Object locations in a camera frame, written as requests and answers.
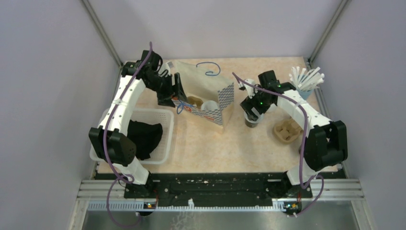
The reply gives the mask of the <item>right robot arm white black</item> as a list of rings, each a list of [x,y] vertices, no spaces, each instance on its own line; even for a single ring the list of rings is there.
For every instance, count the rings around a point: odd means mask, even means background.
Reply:
[[[281,192],[294,197],[305,189],[320,171],[348,158],[347,128],[342,121],[332,121],[320,114],[289,82],[281,83],[273,70],[258,76],[259,84],[234,75],[240,90],[248,96],[241,102],[247,120],[259,121],[271,106],[286,112],[303,130],[299,164],[285,172]]]

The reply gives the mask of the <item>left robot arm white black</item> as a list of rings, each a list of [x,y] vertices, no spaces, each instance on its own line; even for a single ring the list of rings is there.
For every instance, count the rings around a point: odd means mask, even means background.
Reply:
[[[136,62],[126,62],[118,90],[97,127],[89,131],[90,158],[109,164],[117,178],[135,186],[142,198],[153,194],[150,172],[141,160],[157,147],[161,128],[131,119],[135,105],[145,89],[154,91],[158,105],[175,107],[174,98],[185,99],[180,74],[171,74],[169,66],[152,49],[143,51]]]

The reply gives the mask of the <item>paper bag blue checkered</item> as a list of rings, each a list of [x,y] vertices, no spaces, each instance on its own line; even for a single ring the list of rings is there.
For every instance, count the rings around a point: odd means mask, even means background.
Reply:
[[[203,102],[212,100],[219,104],[218,110],[203,111],[189,105],[187,101],[180,101],[173,97],[176,113],[221,132],[234,110],[234,82],[221,75],[220,65],[212,61],[189,64],[175,60],[173,65],[171,70],[180,74],[182,87],[187,97],[194,96],[201,98]]]

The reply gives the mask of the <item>brown pulp carrier top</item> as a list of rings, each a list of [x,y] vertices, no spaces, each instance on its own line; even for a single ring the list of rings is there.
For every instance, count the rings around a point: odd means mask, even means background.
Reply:
[[[198,109],[201,109],[201,106],[203,104],[203,100],[201,98],[198,98],[198,97],[188,96],[187,97],[187,103],[189,105],[197,107]]]

